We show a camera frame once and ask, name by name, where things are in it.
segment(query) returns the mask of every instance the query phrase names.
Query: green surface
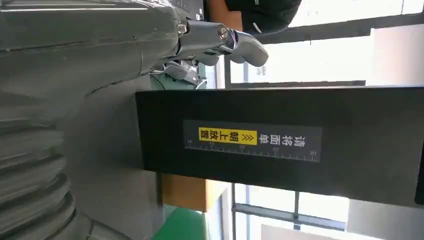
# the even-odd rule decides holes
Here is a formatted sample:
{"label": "green surface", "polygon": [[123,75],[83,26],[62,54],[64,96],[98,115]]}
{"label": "green surface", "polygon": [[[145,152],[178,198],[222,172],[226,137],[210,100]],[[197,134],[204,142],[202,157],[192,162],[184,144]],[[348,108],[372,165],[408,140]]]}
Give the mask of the green surface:
{"label": "green surface", "polygon": [[203,214],[176,208],[152,240],[207,240],[207,229]]}

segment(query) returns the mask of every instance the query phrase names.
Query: white wall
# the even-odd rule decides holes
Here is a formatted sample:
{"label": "white wall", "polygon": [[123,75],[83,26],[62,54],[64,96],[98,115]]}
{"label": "white wall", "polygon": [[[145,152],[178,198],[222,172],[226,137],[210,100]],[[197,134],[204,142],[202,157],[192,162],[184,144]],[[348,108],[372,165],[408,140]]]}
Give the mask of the white wall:
{"label": "white wall", "polygon": [[347,231],[383,240],[420,240],[424,209],[351,200]]}
{"label": "white wall", "polygon": [[374,30],[367,85],[424,85],[424,24]]}
{"label": "white wall", "polygon": [[[424,24],[376,29],[367,85],[424,85]],[[347,231],[384,240],[424,236],[424,210],[351,200]]]}
{"label": "white wall", "polygon": [[293,230],[293,228],[288,229],[262,224],[260,240],[379,240],[373,237],[336,230],[324,229],[324,231],[320,232],[311,232],[311,230],[297,231]]}

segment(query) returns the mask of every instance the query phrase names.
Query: glass pane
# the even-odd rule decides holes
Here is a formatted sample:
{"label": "glass pane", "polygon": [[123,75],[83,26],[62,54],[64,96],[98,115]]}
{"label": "glass pane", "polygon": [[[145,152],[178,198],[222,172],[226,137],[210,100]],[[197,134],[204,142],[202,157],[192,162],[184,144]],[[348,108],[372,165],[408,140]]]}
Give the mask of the glass pane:
{"label": "glass pane", "polygon": [[423,11],[424,0],[405,0],[403,14],[418,14]]}
{"label": "glass pane", "polygon": [[340,222],[348,221],[349,199],[340,196],[327,196],[301,192],[299,213]]}
{"label": "glass pane", "polygon": [[248,223],[247,215],[241,212],[235,213],[235,239],[247,240],[248,239]]}
{"label": "glass pane", "polygon": [[236,203],[286,212],[295,211],[295,192],[289,190],[236,184],[235,201]]}
{"label": "glass pane", "polygon": [[402,14],[403,0],[303,0],[289,27]]}
{"label": "glass pane", "polygon": [[231,69],[231,83],[233,84],[241,84],[244,83],[244,72],[243,72],[243,66],[244,64],[238,64],[235,62],[231,62],[230,69]]}
{"label": "glass pane", "polygon": [[[372,38],[351,37],[269,44],[268,62],[248,66],[249,83],[367,80],[372,67]],[[231,82],[242,83],[243,64],[231,65]]]}
{"label": "glass pane", "polygon": [[379,238],[345,232],[345,231],[337,231],[337,230],[331,230],[331,229],[325,229],[321,227],[316,226],[308,226],[308,225],[301,225],[300,231],[308,233],[308,234],[314,234],[319,236],[325,236],[333,239],[340,239],[340,240],[381,240]]}

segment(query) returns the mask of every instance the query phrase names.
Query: cable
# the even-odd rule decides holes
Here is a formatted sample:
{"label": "cable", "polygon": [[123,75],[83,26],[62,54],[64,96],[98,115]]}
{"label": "cable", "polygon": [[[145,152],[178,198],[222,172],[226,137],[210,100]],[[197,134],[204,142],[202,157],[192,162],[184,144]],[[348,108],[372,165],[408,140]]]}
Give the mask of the cable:
{"label": "cable", "polygon": [[155,75],[150,74],[150,77],[153,78],[159,85],[161,85],[163,90],[166,90],[165,86],[162,84],[161,81],[159,81],[159,79],[156,78]]}
{"label": "cable", "polygon": [[204,79],[203,81],[201,81],[201,83],[199,85],[196,84],[196,90],[199,89],[204,83],[206,83],[208,80]]}
{"label": "cable", "polygon": [[202,86],[208,79],[206,77],[197,77],[196,85],[194,86],[193,90],[197,90]]}

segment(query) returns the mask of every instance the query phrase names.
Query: black shirt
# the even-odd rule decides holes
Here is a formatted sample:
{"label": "black shirt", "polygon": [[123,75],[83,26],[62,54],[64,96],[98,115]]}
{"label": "black shirt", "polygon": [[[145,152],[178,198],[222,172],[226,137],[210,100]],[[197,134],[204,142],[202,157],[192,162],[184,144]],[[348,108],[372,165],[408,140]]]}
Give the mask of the black shirt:
{"label": "black shirt", "polygon": [[226,0],[226,4],[228,10],[241,12],[243,31],[254,34],[272,33],[286,29],[298,12],[301,1]]}

